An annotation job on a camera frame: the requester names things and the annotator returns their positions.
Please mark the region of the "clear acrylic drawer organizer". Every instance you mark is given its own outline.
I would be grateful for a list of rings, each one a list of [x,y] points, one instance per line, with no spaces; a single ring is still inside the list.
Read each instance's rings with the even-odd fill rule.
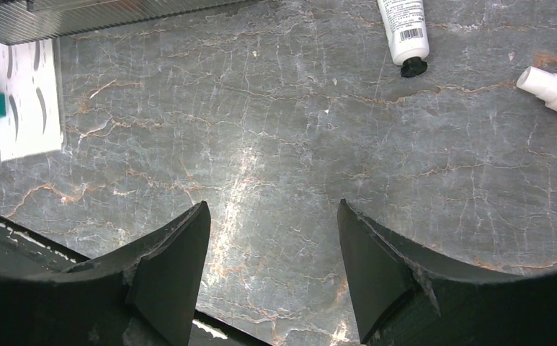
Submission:
[[[0,43],[29,43],[236,3],[237,0],[0,1]]]

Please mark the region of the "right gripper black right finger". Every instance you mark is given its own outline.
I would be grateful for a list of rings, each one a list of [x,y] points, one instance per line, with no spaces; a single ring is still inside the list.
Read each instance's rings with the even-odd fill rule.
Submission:
[[[557,270],[514,275],[436,252],[346,200],[340,247],[364,345],[557,345]]]

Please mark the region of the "eyebrow stencil card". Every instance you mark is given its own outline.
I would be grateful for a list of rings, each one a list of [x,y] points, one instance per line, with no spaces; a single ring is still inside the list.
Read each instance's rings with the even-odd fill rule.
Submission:
[[[0,160],[60,151],[64,142],[57,40],[0,43]]]

